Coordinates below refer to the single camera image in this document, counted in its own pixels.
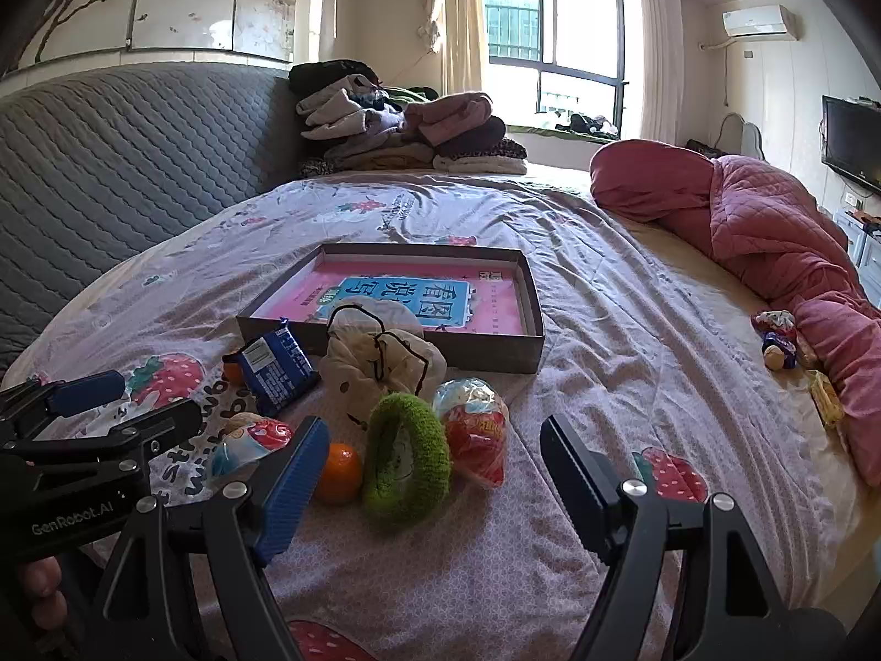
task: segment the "finger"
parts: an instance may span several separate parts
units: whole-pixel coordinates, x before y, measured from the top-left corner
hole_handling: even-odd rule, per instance
[[[62,626],[67,618],[67,601],[61,592],[55,592],[50,597],[40,599],[31,610],[34,623],[41,629],[51,631]]]
[[[61,567],[55,557],[50,557],[25,565],[20,576],[28,592],[38,597],[48,597],[61,583]]]

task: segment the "window frame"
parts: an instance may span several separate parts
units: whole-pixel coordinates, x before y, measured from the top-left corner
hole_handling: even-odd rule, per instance
[[[553,0],[553,32],[552,32],[552,52],[551,62],[545,62],[545,0],[539,0],[539,60],[519,59],[517,57],[499,57],[498,55],[490,55],[490,64],[503,64],[508,67],[524,67],[528,69],[539,70],[539,83],[536,86],[536,113],[541,108],[542,97],[542,74],[562,74],[564,77],[576,77],[578,79],[587,79],[592,82],[607,84],[615,88],[615,108],[612,114],[612,124],[621,131],[621,122],[624,118],[624,87],[629,82],[624,80],[624,0],[615,0],[618,9],[618,72],[615,77],[607,77],[605,74],[596,74],[583,69],[574,69],[571,67],[563,67],[557,64],[557,0]]]

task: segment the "white cabinet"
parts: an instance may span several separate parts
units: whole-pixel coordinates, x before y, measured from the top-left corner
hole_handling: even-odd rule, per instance
[[[858,272],[869,301],[881,308],[881,234],[866,237]]]
[[[862,231],[862,224],[844,210],[835,211],[833,221],[838,224],[841,231],[847,234],[847,255],[850,256],[853,265],[859,266],[866,241],[866,234]]]

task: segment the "windowsill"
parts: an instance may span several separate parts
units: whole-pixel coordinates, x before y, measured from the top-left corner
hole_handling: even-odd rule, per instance
[[[568,139],[571,142],[591,142],[595,144],[612,143],[613,139],[603,139],[601,136],[592,136],[592,134],[577,134],[572,131],[561,131],[559,129],[544,129],[542,127],[522,127],[519,124],[508,124],[508,131],[514,134],[537,134],[538,136],[552,136],[555,139]]]

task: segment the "air conditioner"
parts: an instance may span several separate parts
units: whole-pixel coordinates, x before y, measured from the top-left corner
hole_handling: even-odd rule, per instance
[[[796,16],[780,5],[737,9],[721,17],[728,36],[738,41],[798,39]]]

